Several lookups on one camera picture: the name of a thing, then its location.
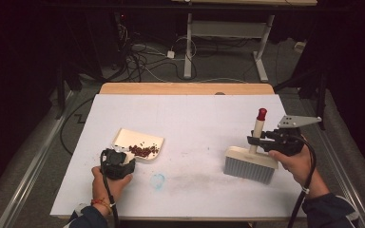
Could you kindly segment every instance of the sleeve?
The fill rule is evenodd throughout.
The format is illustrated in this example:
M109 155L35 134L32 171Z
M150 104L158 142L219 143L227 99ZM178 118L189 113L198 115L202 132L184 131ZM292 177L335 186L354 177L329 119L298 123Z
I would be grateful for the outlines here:
M93 206L80 204L64 228L107 228L106 219Z
M302 209L307 214L310 228L358 227L359 213L354 206L332 193L315 199L306 199Z

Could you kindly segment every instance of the blue stain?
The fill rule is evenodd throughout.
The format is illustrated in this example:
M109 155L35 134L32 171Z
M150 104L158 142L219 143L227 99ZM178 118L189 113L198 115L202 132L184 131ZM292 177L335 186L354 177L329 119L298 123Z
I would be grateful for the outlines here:
M155 174L150 179L150 185L154 187L156 190L159 190L163 187L165 181L165 177L162 174Z

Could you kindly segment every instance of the white desk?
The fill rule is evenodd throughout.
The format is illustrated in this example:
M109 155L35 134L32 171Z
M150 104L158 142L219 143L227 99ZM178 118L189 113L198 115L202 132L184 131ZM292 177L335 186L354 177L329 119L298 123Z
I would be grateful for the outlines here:
M195 3L206 4L245 4L245 5L288 5L288 6L315 6L317 0L190 0L190 5ZM268 82L268 76L262 62L262 54L268 41L275 15L269 15L266 23L243 23L220 21L195 21L192 13L188 13L186 32L186 54L184 63L184 78L191 78L192 62L192 36L217 36L217 37L239 37L239 38L260 38L259 50L253 52L254 63L259 73L259 79L263 83Z
M264 129L276 128L285 112L273 94L97 95L50 214L68 217L79 203L90 202L90 168L123 127L164 142L155 161L136 164L117 203L121 219L289 218L301 191L289 172L280 168L269 185L223 174L225 150L249 147L246 136L260 107L268 110Z

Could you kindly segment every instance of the hand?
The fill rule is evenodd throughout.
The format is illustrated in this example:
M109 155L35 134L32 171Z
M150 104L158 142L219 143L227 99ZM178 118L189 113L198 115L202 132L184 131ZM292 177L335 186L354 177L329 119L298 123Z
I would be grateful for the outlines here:
M281 162L283 167L293 174L295 181L301 186L304 185L311 169L310 151L307 145L304 144L300 153L291 157L276 150L269 151L269 156Z
M109 197L108 193L106 191L105 184L103 182L103 174L100 172L100 166L93 167L91 169L91 172L93 173L94 180L93 180L93 198L95 200L101 200L105 199L104 202L109 205ZM107 179L108 188L111 192L111 195L114 197L114 200L117 201L122 192L123 189L131 182L132 180L132 174L126 175L121 180L111 180ZM100 211L100 213L103 216L106 216L109 214L108 208L102 205L101 203L95 203L93 206Z
M281 162L283 167L293 174L295 181L301 186L304 186L311 169L310 150L307 145L303 146L300 153L291 157L288 157L276 150L269 151L269 156L278 162ZM315 169L313 173L309 189L310 192L306 196L306 199L320 197L330 192L317 169Z

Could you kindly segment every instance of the wrist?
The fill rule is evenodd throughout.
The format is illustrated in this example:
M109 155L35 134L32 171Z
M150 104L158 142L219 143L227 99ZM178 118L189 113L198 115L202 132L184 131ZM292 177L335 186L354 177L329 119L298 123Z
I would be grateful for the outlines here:
M92 199L91 206L96 208L100 212L100 214L103 215L103 217L112 214L112 209L108 199Z
M309 194L306 195L306 199L308 200L321 197L330 193L330 190L328 189L327 185L325 184L324 180L322 179L317 170L315 170L313 174L309 190L310 190Z

